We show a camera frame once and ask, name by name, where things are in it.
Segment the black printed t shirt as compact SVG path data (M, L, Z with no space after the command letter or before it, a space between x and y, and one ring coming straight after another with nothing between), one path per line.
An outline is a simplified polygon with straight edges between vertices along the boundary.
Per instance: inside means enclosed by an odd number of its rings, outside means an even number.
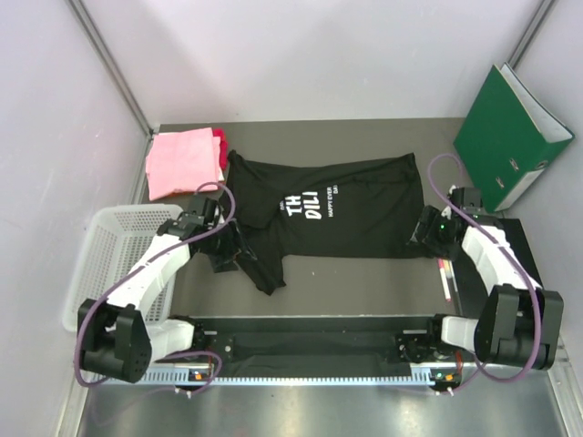
M237 264L267 295L285 287L286 256L418 259L411 242L424 208L412 153L324 167L251 161L231 151L227 186L234 218L255 259Z

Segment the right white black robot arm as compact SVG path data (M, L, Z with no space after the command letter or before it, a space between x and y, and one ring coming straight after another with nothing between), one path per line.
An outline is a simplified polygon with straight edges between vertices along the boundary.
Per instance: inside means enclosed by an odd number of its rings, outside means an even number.
M481 363L547 370L555 361L564 301L520 263L501 219L486 212L477 188L451 187L445 210L419 205L402 214L402 244L414 254L464 258L486 301L476 318L434 315L425 334L399 334L402 359L443 361L458 351Z

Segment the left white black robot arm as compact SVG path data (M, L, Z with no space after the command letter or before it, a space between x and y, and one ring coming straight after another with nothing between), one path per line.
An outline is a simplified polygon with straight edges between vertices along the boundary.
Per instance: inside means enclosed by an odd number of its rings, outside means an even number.
M236 202L195 195L189 208L158 228L150 246L130 271L96 300L77 311L74 368L77 381L88 371L102 380L139 381L160 360L183 357L196 361L206 352L205 337L187 318L166 318L148 324L154 301L176 273L197 254L210 260L215 273L234 271L237 259L254 260L254 252L235 219Z

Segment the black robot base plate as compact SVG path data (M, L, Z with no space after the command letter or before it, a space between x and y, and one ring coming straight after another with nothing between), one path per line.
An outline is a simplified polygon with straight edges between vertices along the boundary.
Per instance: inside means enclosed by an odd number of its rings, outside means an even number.
M408 376L415 364L466 367L466 352L429 345L428 316L194 317L194 347L220 355L221 376Z

